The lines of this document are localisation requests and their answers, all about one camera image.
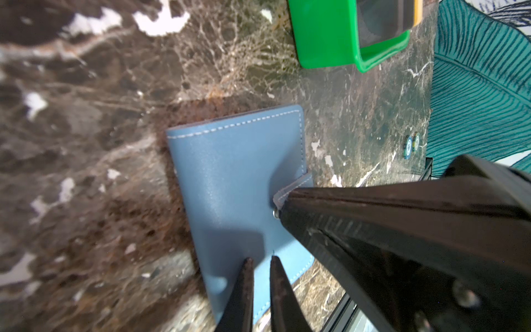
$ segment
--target blue leather wallet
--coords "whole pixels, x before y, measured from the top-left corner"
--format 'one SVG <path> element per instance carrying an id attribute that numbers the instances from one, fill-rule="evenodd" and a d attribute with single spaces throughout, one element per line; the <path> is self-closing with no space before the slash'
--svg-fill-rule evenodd
<path id="1" fill-rule="evenodd" d="M 291 283 L 314 260 L 273 216 L 291 190 L 313 186 L 304 111 L 299 105 L 264 109 L 177 126 L 167 135 L 216 322 L 251 257 L 256 323 L 270 306 L 271 256 L 280 257 Z"/>

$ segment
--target small round sticker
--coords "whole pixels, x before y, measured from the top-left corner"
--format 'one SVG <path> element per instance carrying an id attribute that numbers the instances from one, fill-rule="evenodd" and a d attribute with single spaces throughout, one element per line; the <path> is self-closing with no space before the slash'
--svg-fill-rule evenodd
<path id="1" fill-rule="evenodd" d="M 406 137 L 406 142 L 404 143 L 404 159 L 409 159 L 411 157 L 411 151 L 413 150 L 413 138 L 411 135 Z"/>
<path id="2" fill-rule="evenodd" d="M 413 152 L 416 152 L 421 145 L 421 135 L 416 132 L 415 137 L 413 138 Z"/>

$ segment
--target metal screw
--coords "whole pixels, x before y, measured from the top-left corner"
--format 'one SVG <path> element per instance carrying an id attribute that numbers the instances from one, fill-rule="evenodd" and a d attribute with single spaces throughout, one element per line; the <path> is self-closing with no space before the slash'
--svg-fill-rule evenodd
<path id="1" fill-rule="evenodd" d="M 417 332 L 435 332 L 433 327 L 431 327 L 430 322 L 428 322 L 428 318 L 426 318 L 426 315 L 422 310 L 415 312 L 414 321 Z"/>
<path id="2" fill-rule="evenodd" d="M 277 207 L 273 209 L 273 216 L 275 217 L 275 219 L 280 219 L 280 211 Z"/>
<path id="3" fill-rule="evenodd" d="M 477 308 L 481 305 L 481 299 L 461 281 L 455 280 L 452 285 L 453 298 L 463 308 Z"/>

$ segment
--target green bin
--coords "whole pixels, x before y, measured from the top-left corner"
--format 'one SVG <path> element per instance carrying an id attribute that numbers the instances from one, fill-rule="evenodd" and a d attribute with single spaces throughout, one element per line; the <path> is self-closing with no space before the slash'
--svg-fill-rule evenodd
<path id="1" fill-rule="evenodd" d="M 398 37 L 360 48 L 355 0 L 288 2 L 298 59 L 307 69 L 354 63 L 364 73 L 409 42 L 407 30 Z"/>

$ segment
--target marble countertop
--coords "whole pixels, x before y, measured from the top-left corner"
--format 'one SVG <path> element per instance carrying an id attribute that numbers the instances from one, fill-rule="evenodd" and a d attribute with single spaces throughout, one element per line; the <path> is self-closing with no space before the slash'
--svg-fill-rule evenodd
<path id="1" fill-rule="evenodd" d="M 301 68 L 285 0 L 0 8 L 0 331 L 213 330 L 170 126 L 297 103 L 316 186 L 415 180 L 437 5 L 365 74 Z M 318 262 L 294 287 L 315 331 L 344 293 Z"/>

